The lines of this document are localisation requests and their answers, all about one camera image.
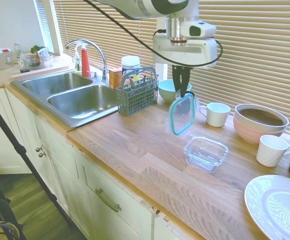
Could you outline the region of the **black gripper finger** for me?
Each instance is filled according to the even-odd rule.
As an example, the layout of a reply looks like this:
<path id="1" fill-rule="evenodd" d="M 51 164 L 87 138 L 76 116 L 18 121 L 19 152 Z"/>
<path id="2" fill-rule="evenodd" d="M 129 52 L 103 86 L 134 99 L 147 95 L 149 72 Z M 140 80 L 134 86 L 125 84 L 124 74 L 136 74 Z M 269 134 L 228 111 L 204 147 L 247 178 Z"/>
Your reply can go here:
<path id="1" fill-rule="evenodd" d="M 175 91 L 181 89 L 181 74 L 182 74 L 183 68 L 181 66 L 172 65 L 172 79 Z"/>
<path id="2" fill-rule="evenodd" d="M 190 80 L 191 69 L 189 67 L 183 67 L 181 71 L 181 97 L 183 98 L 187 93 L 187 87 Z"/>

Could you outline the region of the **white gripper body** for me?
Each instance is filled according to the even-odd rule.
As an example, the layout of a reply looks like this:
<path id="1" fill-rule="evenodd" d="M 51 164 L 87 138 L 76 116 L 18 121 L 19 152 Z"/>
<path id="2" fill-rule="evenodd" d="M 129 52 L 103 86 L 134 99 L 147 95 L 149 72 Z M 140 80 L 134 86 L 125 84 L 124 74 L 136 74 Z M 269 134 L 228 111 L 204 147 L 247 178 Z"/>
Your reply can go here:
<path id="1" fill-rule="evenodd" d="M 153 37 L 153 49 L 167 58 L 166 60 L 153 54 L 153 61 L 159 64 L 172 65 L 178 62 L 181 65 L 189 65 L 191 68 L 209 70 L 213 68 L 218 57 L 218 44 L 213 38 L 188 39 L 185 45 L 172 45 L 165 35 Z"/>

